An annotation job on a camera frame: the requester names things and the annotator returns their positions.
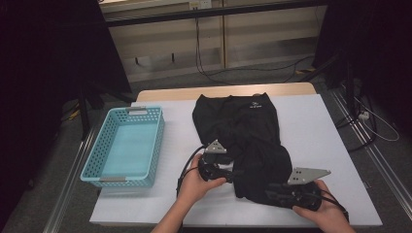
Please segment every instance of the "black garment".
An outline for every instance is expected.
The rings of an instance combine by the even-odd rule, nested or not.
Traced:
[[[260,96],[207,98],[201,95],[193,122],[203,145],[216,139],[234,159],[233,171],[243,171],[233,184],[238,198],[276,205],[264,192],[269,183],[285,183],[291,158],[281,146],[275,107],[266,93]]]

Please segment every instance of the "white logo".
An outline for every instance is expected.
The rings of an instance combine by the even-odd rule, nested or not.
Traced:
[[[258,109],[258,108],[261,108],[261,104],[258,102],[252,102],[252,105],[249,108]]]

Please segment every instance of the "blue plastic basket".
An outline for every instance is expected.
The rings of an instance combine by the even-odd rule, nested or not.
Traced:
[[[152,186],[163,136],[159,106],[109,111],[81,180],[96,186]]]

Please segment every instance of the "hand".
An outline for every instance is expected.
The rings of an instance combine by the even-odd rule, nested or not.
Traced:
[[[315,183],[321,190],[329,192],[326,184],[323,181],[317,180],[315,181]],[[333,199],[325,192],[323,192],[322,195],[329,199]],[[314,221],[326,233],[355,232],[355,230],[349,225],[348,220],[346,220],[339,207],[325,200],[322,201],[321,207],[316,212],[297,206],[293,206],[293,210],[298,215]]]
[[[205,182],[200,177],[199,170],[197,169],[200,156],[200,153],[195,155],[191,161],[190,168],[183,179],[179,191],[178,202],[183,202],[192,206],[195,202],[200,200],[207,191],[226,182],[226,178],[219,178]]]

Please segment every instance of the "white table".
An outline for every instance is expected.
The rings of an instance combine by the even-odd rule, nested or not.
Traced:
[[[293,167],[328,169],[323,180],[349,211],[354,226],[381,225],[361,178],[333,125],[320,95],[271,96],[278,111],[282,145]],[[176,197],[177,179],[200,145],[191,119],[194,100],[139,102],[160,105],[165,129],[152,188],[105,187],[90,221],[103,225],[156,224]],[[292,210],[264,206],[234,195],[224,184],[207,193],[185,218],[186,226],[312,227]]]

